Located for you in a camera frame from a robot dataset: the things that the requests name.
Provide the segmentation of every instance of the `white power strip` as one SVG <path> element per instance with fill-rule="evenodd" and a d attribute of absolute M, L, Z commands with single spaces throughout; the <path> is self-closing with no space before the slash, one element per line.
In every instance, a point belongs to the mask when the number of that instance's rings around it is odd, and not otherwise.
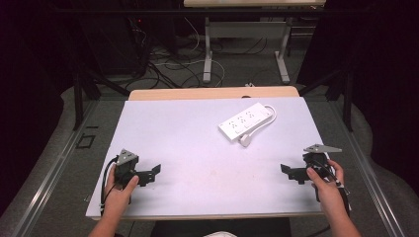
<path fill-rule="evenodd" d="M 230 141 L 233 141 L 243 134 L 248 134 L 253 129 L 261 126 L 267 119 L 271 118 L 272 115 L 272 112 L 260 103 L 256 103 L 236 116 L 221 123 L 218 128 Z"/>

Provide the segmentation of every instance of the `forearm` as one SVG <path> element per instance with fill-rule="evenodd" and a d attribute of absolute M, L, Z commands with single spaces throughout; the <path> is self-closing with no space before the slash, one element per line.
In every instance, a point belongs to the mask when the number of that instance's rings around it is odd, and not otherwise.
<path fill-rule="evenodd" d="M 120 220 L 118 218 L 112 218 L 104 215 L 96 224 L 89 237 L 114 237 L 119 221 Z"/>
<path fill-rule="evenodd" d="M 357 227 L 346 213 L 336 216 L 327 216 L 333 237 L 358 237 L 361 236 Z"/>

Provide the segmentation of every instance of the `dark curtain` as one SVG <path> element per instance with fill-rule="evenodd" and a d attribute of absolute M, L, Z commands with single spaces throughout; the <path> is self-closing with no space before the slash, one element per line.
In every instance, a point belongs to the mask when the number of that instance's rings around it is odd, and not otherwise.
<path fill-rule="evenodd" d="M 373 1 L 328 0 L 325 8 L 361 9 Z M 354 58 L 354 104 L 373 131 L 372 158 L 419 194 L 419 46 L 415 1 L 376 1 L 377 22 Z M 321 19 L 297 83 L 310 85 L 345 60 L 368 19 Z"/>
<path fill-rule="evenodd" d="M 2 153 L 0 214 L 28 178 L 62 113 L 72 81 L 38 1 L 0 2 Z"/>

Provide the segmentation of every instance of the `table leg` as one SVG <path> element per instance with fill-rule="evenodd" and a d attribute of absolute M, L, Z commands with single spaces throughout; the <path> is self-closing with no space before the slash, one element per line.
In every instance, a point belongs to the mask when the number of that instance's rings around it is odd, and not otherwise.
<path fill-rule="evenodd" d="M 277 58 L 278 68 L 280 69 L 281 80 L 284 84 L 290 84 L 290 77 L 284 63 L 284 54 L 287 50 L 287 42 L 290 37 L 291 27 L 293 25 L 293 18 L 287 18 L 286 28 L 284 30 L 284 36 L 281 41 L 280 51 L 275 51 L 275 57 Z"/>
<path fill-rule="evenodd" d="M 210 19 L 206 17 L 206 62 L 204 65 L 203 82 L 210 82 L 210 69 L 212 64 L 212 51 L 210 50 Z"/>

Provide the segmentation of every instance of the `desk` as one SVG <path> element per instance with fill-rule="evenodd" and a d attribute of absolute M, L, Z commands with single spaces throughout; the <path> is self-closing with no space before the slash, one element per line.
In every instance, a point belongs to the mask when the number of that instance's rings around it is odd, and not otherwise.
<path fill-rule="evenodd" d="M 297 95 L 294 87 L 132 92 L 104 168 L 125 148 L 139 156 L 137 171 L 161 164 L 161 173 L 155 183 L 134 190 L 124 218 L 320 214 L 311 185 L 300 186 L 281 172 L 282 163 L 303 167 L 302 149 L 322 143 L 304 98 Z M 273 106 L 277 119 L 255 133 L 247 148 L 225 139 L 217 125 L 257 102 Z M 95 219 L 100 218 L 101 181 L 102 176 L 86 212 Z"/>
<path fill-rule="evenodd" d="M 325 0 L 185 0 L 186 7 L 291 7 L 291 6 L 321 6 Z M 285 22 L 211 22 L 206 18 L 206 61 L 203 81 L 210 81 L 212 51 L 211 38 L 270 38 L 281 39 L 280 50 L 275 51 L 280 76 L 283 83 L 290 84 L 290 77 L 284 63 L 284 54 L 290 36 L 292 18 Z"/>

